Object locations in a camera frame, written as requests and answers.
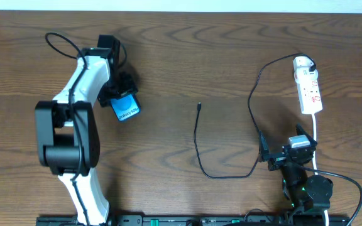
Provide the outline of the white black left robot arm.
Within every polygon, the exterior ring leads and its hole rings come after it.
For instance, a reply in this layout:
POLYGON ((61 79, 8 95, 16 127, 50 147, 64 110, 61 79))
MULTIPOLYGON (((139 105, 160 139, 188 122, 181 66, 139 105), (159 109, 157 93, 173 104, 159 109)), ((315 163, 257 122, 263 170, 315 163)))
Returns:
POLYGON ((138 88, 122 71, 125 47, 113 35, 100 35, 97 46, 76 47, 77 62, 70 80, 52 100, 35 107, 37 152, 40 164, 67 188, 76 208, 73 217, 38 217, 37 225, 114 225, 96 166, 100 140, 94 104, 110 107, 119 121, 140 113, 138 88))

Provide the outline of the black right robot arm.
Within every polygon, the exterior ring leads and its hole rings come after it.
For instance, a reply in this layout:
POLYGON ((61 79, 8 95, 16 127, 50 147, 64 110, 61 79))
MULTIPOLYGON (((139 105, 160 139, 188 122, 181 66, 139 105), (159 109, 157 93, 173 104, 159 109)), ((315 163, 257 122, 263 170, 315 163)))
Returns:
POLYGON ((264 134, 259 132, 259 161, 268 163, 269 171, 281 171, 283 191, 296 211, 324 213, 331 206, 333 182, 321 175, 307 175, 304 165, 312 161, 317 142, 299 124, 296 132, 278 153, 270 152, 264 134))

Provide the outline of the blue Galaxy smartphone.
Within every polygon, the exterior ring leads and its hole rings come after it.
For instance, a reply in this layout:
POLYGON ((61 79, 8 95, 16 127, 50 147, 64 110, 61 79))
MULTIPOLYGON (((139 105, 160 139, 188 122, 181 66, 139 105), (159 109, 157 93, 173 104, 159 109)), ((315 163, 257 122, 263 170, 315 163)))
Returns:
POLYGON ((135 94, 130 94, 120 99, 111 99, 111 107, 119 121, 126 121, 141 111, 135 94))

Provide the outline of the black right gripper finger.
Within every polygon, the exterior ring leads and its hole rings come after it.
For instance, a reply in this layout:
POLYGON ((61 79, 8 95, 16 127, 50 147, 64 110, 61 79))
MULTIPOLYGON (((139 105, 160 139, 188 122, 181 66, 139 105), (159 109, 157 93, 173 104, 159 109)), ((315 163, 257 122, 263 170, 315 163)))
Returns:
POLYGON ((314 142, 313 137, 311 137, 300 124, 296 124, 295 129, 298 136, 305 136, 311 144, 314 142))
POLYGON ((259 162, 265 162, 270 159, 270 149, 265 136, 259 131, 259 162))

